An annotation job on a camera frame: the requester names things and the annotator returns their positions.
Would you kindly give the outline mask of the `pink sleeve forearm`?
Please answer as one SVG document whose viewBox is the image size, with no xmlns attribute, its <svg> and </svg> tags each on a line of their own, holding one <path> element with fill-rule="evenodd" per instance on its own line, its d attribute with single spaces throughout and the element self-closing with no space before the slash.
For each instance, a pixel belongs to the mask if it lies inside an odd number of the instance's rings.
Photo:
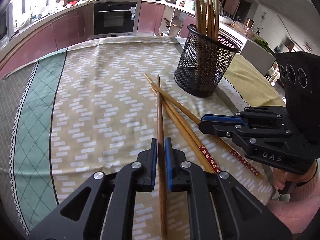
<svg viewBox="0 0 320 240">
<path fill-rule="evenodd" d="M 302 233 L 319 209 L 318 177 L 297 186 L 289 202 L 271 200 L 267 207 L 293 234 Z"/>
</svg>

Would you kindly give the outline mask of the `right hand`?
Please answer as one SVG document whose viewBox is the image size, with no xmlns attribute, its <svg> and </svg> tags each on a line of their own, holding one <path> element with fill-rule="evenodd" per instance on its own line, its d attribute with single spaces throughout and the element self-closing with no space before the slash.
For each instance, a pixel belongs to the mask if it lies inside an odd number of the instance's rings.
<svg viewBox="0 0 320 240">
<path fill-rule="evenodd" d="M 273 169 L 273 185 L 274 188 L 278 190 L 283 190 L 286 182 L 291 182 L 296 184 L 296 186 L 302 186 L 307 184 L 312 180 L 312 178 L 317 175 L 318 162 L 314 161 L 308 172 L 303 175 L 298 175 L 290 173 L 278 168 Z"/>
</svg>

